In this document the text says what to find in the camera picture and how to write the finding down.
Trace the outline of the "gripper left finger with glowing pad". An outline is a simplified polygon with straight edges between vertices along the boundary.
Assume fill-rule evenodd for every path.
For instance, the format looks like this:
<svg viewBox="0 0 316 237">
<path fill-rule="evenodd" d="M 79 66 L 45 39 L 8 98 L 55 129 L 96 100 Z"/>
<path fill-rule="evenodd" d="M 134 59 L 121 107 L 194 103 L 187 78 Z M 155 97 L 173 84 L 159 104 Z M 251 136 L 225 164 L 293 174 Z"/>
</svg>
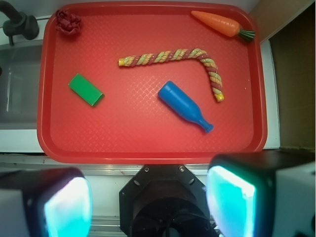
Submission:
<svg viewBox="0 0 316 237">
<path fill-rule="evenodd" d="M 2 237 L 86 237 L 92 192 L 74 167 L 0 174 Z"/>
</svg>

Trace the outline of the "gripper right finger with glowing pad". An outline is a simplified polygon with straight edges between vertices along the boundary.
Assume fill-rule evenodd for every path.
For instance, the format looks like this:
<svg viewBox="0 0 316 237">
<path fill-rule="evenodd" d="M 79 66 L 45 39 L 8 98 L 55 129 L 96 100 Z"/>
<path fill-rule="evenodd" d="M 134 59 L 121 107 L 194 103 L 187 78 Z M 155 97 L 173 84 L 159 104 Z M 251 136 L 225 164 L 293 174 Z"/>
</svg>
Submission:
<svg viewBox="0 0 316 237">
<path fill-rule="evenodd" d="M 313 153 L 220 154 L 206 175 L 210 215 L 226 237 L 313 237 Z"/>
</svg>

